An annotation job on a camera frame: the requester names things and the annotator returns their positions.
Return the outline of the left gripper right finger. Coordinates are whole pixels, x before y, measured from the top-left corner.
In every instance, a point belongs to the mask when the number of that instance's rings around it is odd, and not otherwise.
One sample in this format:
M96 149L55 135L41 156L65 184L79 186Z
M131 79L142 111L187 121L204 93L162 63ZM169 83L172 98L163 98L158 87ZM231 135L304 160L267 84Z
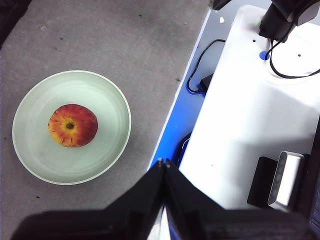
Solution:
M314 240L299 214L278 210L227 210L165 161L165 202L183 240Z

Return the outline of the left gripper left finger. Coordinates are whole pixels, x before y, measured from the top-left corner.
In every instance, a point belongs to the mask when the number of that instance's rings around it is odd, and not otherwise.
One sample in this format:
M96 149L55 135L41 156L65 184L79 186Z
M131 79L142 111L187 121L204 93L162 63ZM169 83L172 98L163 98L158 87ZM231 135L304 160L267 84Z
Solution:
M46 211L27 216L13 240L146 240L163 205L165 164L157 161L104 209Z

